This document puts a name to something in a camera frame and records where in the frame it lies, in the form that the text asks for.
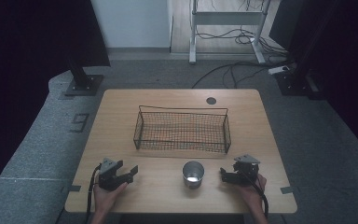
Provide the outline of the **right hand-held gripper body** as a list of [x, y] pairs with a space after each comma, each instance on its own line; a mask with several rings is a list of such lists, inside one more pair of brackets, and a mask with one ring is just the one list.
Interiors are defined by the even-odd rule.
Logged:
[[249, 154], [234, 159], [235, 184], [251, 186], [257, 180], [260, 161]]

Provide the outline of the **person's left hand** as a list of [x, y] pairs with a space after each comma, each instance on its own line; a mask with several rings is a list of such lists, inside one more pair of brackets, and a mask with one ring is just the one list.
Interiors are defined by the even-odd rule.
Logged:
[[128, 186], [127, 183], [121, 184], [117, 189], [109, 191], [102, 189], [98, 184], [94, 185], [94, 202], [95, 214], [98, 216], [107, 215], [120, 195], [120, 193]]

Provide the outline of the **black metal stand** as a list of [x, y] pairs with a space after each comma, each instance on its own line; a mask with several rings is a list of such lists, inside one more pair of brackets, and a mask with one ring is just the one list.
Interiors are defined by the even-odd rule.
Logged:
[[270, 36], [288, 51], [293, 68], [277, 75], [282, 95], [318, 92], [309, 76], [320, 39], [341, 0], [282, 0]]
[[67, 57], [66, 62], [73, 79], [64, 95], [95, 96], [103, 81], [103, 75], [87, 75], [84, 69], [72, 57]]

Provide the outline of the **black curtain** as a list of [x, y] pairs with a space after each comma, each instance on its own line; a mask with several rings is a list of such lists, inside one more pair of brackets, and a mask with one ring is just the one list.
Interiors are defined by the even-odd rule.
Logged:
[[0, 0], [0, 174], [58, 74], [109, 64], [91, 0]]
[[358, 138], [358, 0], [341, 0], [316, 49], [309, 76]]

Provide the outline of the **person's right hand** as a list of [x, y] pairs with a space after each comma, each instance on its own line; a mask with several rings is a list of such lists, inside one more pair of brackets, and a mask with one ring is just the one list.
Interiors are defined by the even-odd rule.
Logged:
[[[264, 189], [267, 184], [267, 179], [264, 176], [259, 175], [255, 184], [260, 189]], [[235, 189], [239, 192], [250, 211], [263, 211], [263, 200], [253, 186], [235, 186]]]

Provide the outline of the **white power strip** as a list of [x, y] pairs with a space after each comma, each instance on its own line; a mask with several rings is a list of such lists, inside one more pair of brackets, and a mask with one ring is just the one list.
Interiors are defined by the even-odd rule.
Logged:
[[275, 74], [280, 74], [280, 73], [288, 72], [288, 71], [290, 71], [290, 68], [288, 66], [284, 65], [284, 66], [270, 68], [268, 70], [268, 73], [270, 75], [275, 75]]

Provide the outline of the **white desk frame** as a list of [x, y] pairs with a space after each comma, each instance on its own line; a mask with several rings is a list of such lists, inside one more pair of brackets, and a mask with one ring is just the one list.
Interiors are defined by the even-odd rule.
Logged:
[[191, 36], [189, 41], [189, 62], [197, 61], [196, 30], [199, 25], [256, 25], [257, 30], [250, 38], [252, 49], [257, 61], [262, 64], [266, 60], [262, 53], [260, 44], [261, 33], [269, 12], [271, 0], [264, 0], [263, 7], [259, 11], [198, 11], [198, 0], [190, 0], [190, 27]]

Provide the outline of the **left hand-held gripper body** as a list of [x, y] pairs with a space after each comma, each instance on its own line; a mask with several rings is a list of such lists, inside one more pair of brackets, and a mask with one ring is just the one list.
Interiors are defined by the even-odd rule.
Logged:
[[124, 175], [117, 175], [116, 161], [104, 158], [99, 172], [99, 186], [109, 191], [117, 189], [124, 181]]

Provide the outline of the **silver metal cup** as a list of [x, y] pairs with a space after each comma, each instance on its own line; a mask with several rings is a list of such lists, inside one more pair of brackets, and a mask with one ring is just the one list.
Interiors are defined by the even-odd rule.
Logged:
[[204, 167], [198, 161], [188, 161], [184, 164], [182, 169], [184, 183], [189, 189], [199, 188], [204, 174]]

